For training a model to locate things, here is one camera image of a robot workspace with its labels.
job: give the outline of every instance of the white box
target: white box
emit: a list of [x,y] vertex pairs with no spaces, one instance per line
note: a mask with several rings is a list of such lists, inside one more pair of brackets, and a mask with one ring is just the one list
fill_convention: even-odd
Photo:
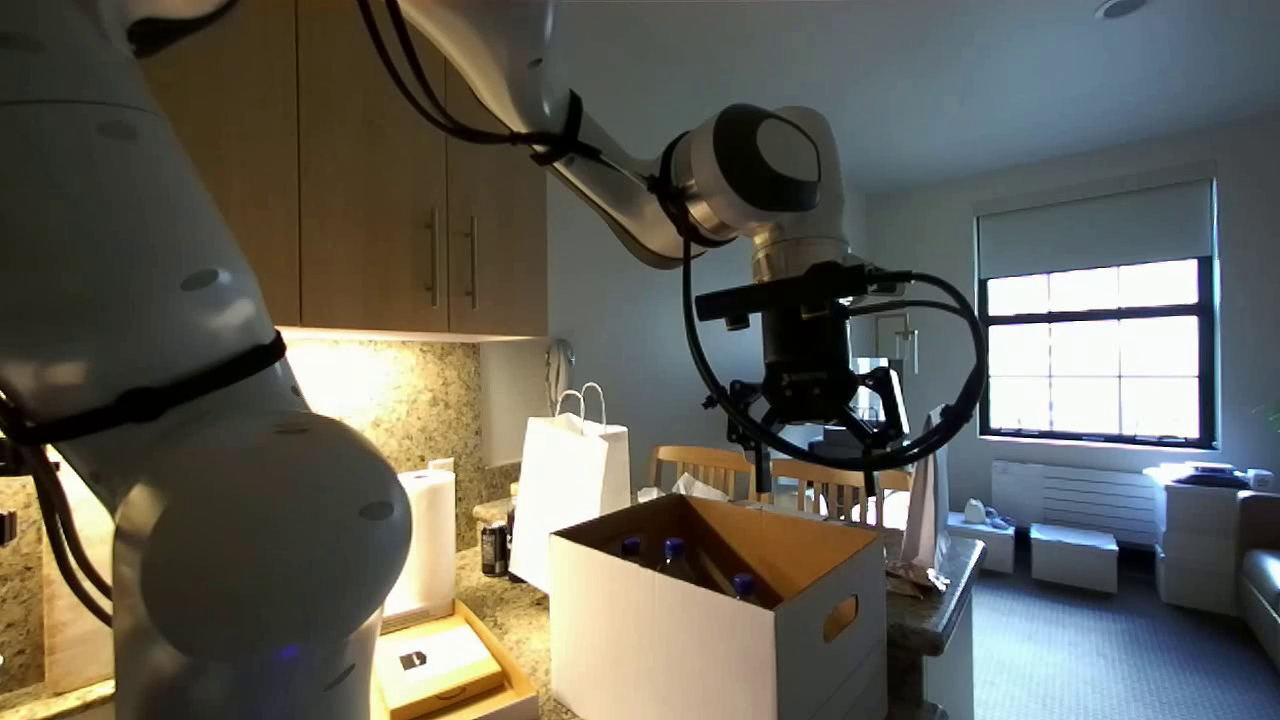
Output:
[[1088,593],[1119,589],[1119,545],[1114,530],[1032,523],[1032,574],[1044,582],[1070,582]]
[[1166,546],[1156,546],[1156,589],[1166,605],[1236,616],[1236,565],[1180,565]]
[[[613,554],[630,530],[690,535],[782,601],[746,605]],[[872,526],[664,494],[551,535],[551,693],[576,714],[889,714],[884,655]]]
[[949,511],[949,530],[951,535],[972,535],[972,540],[984,540],[984,573],[1012,573],[1012,523],[987,523],[987,520],[976,520],[967,523],[965,511]]

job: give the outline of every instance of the white wall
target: white wall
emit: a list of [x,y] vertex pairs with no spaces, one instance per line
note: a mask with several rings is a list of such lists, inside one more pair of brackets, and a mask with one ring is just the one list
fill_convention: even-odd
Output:
[[[1215,461],[1280,466],[1280,114],[1220,133],[1172,137],[1115,152],[955,179],[867,201],[872,255],[972,286],[972,209],[1038,193],[1093,189],[1148,170],[1214,167],[1220,179],[1220,451]],[[926,366],[909,377],[911,409],[943,402],[967,372],[967,340],[951,321],[919,321]],[[995,456],[1143,466],[1193,451],[1115,451],[979,441],[951,442],[951,502],[987,494]]]
[[[681,43],[667,32],[667,13],[690,17],[700,32],[683,32],[690,43]],[[735,98],[820,107],[820,92],[794,97],[760,81],[775,65],[775,52],[760,52],[767,19],[775,13],[746,6],[724,22],[724,13],[696,2],[573,2],[556,52],[573,68],[564,85],[590,98],[590,112],[636,154],[661,154],[675,133]],[[605,219],[562,185],[548,201],[548,234],[551,335],[567,340],[576,354],[573,385],[602,380],[608,388],[613,421],[634,427],[636,477],[648,477],[654,442],[724,442],[724,415],[700,409],[710,390],[692,372],[681,329],[681,273],[654,273],[634,260]],[[746,243],[696,260],[700,290],[749,278]],[[710,323],[704,335],[724,380],[766,377],[755,331],[727,335]]]

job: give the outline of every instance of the wooden cabinet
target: wooden cabinet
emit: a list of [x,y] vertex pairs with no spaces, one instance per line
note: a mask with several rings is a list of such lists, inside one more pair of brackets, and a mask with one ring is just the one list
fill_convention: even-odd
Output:
[[[196,103],[177,112],[196,165],[234,225],[243,225],[243,248],[284,243],[293,234],[293,273],[259,263],[271,311],[278,296],[293,296],[299,323],[318,329],[392,329],[392,331],[506,331],[539,335],[548,329],[548,240],[546,240],[546,170],[521,149],[476,149],[449,140],[420,118],[382,68],[351,0],[293,2],[293,22],[278,39],[243,13],[212,26],[235,52],[210,65],[205,46],[186,46],[192,65],[155,68],[161,103]],[[251,52],[269,43],[271,68],[290,71],[290,86],[263,107],[263,85]],[[462,114],[483,114],[473,92],[420,43],[428,75],[449,92]],[[226,124],[210,129],[217,98],[234,92]],[[243,124],[271,112],[271,165],[293,170],[290,194],[269,193],[259,154],[235,149]],[[290,230],[248,228],[259,205],[290,209]]]

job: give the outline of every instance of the paper bag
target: paper bag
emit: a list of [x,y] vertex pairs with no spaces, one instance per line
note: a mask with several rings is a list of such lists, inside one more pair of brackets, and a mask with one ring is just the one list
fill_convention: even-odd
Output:
[[551,593],[548,540],[567,523],[617,511],[634,502],[634,448],[630,427],[608,422],[605,388],[567,388],[551,415],[529,415],[521,456],[521,494],[511,526],[511,573]]

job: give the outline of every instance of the tile backsplash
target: tile backsplash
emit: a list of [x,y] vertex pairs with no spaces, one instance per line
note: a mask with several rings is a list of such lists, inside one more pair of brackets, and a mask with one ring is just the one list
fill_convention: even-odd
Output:
[[[476,545],[473,502],[509,494],[515,463],[488,466],[480,345],[433,345],[416,335],[290,331],[290,362],[321,415],[363,431],[397,470],[424,466],[437,456],[455,461],[455,546]],[[106,514],[82,491],[78,514]],[[46,526],[26,481],[0,482],[0,507],[21,514],[21,540],[0,546],[0,699],[3,693],[46,685],[47,566]],[[91,530],[91,554],[110,554],[114,530]]]

